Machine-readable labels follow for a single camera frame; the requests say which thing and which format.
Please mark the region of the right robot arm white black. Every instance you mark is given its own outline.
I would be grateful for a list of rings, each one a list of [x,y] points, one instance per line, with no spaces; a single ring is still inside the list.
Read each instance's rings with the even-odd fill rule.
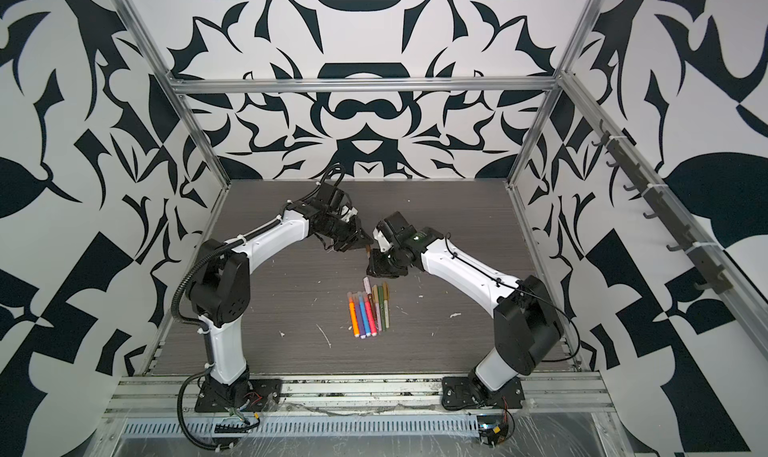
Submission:
[[[469,374],[487,395],[531,374],[565,334],[564,313],[534,275],[504,274],[459,249],[449,235],[416,229],[399,212],[376,225],[373,239],[369,276],[394,279],[418,269],[451,284],[491,316],[493,348]]]

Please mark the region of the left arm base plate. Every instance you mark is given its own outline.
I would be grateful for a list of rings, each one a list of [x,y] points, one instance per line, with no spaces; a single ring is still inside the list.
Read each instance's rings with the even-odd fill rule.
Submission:
[[[259,412],[279,403],[281,379],[241,378],[232,384],[222,384],[206,377],[198,394],[194,410],[197,413],[225,412],[236,408],[242,412]]]

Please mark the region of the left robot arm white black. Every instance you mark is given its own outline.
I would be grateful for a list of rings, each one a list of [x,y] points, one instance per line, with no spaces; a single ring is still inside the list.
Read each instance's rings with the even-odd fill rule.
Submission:
[[[251,275],[266,261],[309,237],[317,236],[336,252],[373,244],[357,209],[341,197],[306,196],[288,201],[269,222],[220,242],[210,239],[171,300],[172,317],[205,336],[205,375],[224,387],[249,375],[243,353],[242,316],[251,300]]]

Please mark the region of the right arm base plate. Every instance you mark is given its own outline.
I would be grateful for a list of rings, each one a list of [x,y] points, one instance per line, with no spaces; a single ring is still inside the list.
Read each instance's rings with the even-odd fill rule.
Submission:
[[[448,411],[481,408],[521,409],[525,394],[519,378],[499,390],[488,390],[477,377],[443,377],[441,406]]]

